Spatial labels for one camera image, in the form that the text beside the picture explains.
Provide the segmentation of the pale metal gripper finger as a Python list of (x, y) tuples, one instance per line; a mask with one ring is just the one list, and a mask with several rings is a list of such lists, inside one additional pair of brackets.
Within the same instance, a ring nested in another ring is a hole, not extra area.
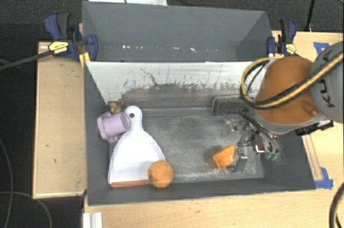
[(243, 148), (237, 149), (234, 153), (233, 162), (227, 167), (231, 173), (243, 172), (248, 162), (248, 155)]
[(225, 120), (223, 128), (224, 137), (232, 137), (242, 132), (243, 120), (239, 118), (230, 118)]

